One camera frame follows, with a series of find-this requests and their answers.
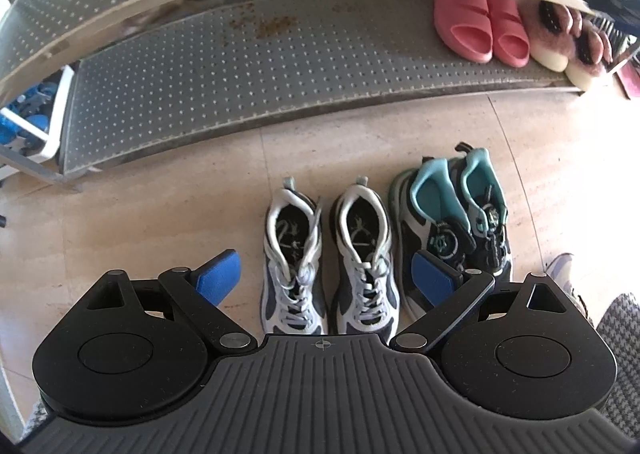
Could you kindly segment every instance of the white and gray sneaker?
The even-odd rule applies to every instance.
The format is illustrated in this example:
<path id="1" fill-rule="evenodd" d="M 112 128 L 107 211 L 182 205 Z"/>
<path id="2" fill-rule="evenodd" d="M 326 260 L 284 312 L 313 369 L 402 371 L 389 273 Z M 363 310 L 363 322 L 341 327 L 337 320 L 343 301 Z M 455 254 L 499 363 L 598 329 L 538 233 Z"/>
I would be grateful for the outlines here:
<path id="1" fill-rule="evenodd" d="M 262 328 L 265 333 L 326 335 L 321 209 L 296 191 L 292 177 L 283 184 L 273 193 L 264 226 Z"/>
<path id="2" fill-rule="evenodd" d="M 391 225 L 366 177 L 359 177 L 335 201 L 330 223 L 340 252 L 340 283 L 331 310 L 334 331 L 377 333 L 387 344 L 398 329 L 400 307 Z"/>

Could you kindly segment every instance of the blue gripper pad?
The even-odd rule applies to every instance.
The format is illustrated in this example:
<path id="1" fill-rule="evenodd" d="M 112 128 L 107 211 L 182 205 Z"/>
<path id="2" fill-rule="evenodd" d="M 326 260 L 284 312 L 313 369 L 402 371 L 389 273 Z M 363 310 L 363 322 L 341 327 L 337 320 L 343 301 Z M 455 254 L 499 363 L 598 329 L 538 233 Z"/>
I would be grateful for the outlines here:
<path id="1" fill-rule="evenodd" d="M 229 249 L 191 272 L 190 281 L 201 296 L 217 306 L 240 281 L 240 271 L 240 256 Z"/>
<path id="2" fill-rule="evenodd" d="M 433 306 L 446 301 L 463 282 L 460 272 L 424 250 L 414 254 L 411 260 L 411 275 L 414 285 Z"/>

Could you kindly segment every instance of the crosshair symbol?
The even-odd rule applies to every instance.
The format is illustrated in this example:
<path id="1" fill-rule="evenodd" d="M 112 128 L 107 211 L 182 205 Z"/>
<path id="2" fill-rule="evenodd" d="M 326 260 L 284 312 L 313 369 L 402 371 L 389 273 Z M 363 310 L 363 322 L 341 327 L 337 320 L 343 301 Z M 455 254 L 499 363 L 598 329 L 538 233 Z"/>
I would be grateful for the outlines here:
<path id="1" fill-rule="evenodd" d="M 334 344 L 332 342 L 329 342 L 328 340 L 324 340 L 324 339 L 319 340 L 314 344 L 316 348 L 321 349 L 322 351 L 324 351 L 325 349 L 329 349 L 333 345 Z"/>

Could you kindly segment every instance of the white shoelace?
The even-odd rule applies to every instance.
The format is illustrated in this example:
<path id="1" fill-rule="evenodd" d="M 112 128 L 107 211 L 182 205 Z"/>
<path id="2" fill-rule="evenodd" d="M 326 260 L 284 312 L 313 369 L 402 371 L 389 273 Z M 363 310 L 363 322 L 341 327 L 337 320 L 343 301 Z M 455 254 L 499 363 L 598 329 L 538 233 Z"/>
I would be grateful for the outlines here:
<path id="1" fill-rule="evenodd" d="M 362 263 L 352 259 L 353 268 L 360 274 L 362 291 L 358 293 L 356 303 L 360 311 L 361 322 L 383 319 L 386 315 L 385 300 L 386 277 L 389 273 L 389 262 L 384 257 L 379 257 L 373 264 L 369 261 Z M 367 274 L 372 283 L 367 282 Z"/>
<path id="2" fill-rule="evenodd" d="M 320 203 L 316 207 L 314 212 L 314 219 L 309 228 L 309 235 L 317 231 L 320 232 L 320 215 L 322 209 Z M 276 282 L 282 287 L 280 290 L 279 298 L 282 305 L 285 307 L 282 309 L 284 313 L 283 320 L 288 325 L 296 327 L 306 327 L 306 324 L 312 320 L 310 314 L 310 308 L 312 305 L 312 290 L 311 287 L 316 279 L 316 269 L 312 264 L 312 258 L 316 251 L 316 247 L 311 247 L 307 242 L 305 243 L 305 252 L 300 260 L 300 266 L 298 272 L 292 276 L 289 280 L 282 269 L 275 268 Z M 289 271 L 293 273 L 293 268 L 290 266 Z"/>

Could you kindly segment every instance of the metal screw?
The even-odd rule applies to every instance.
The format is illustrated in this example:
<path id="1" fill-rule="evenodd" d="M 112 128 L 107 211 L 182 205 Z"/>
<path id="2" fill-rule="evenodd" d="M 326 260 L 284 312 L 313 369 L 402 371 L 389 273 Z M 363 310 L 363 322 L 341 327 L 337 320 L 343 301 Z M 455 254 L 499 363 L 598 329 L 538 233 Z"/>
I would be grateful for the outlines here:
<path id="1" fill-rule="evenodd" d="M 244 348 L 251 344 L 251 337 L 246 333 L 227 333 L 220 337 L 220 344 L 229 349 Z"/>
<path id="2" fill-rule="evenodd" d="M 427 339 L 418 333 L 403 333 L 396 337 L 396 344 L 406 349 L 420 349 L 427 345 Z"/>

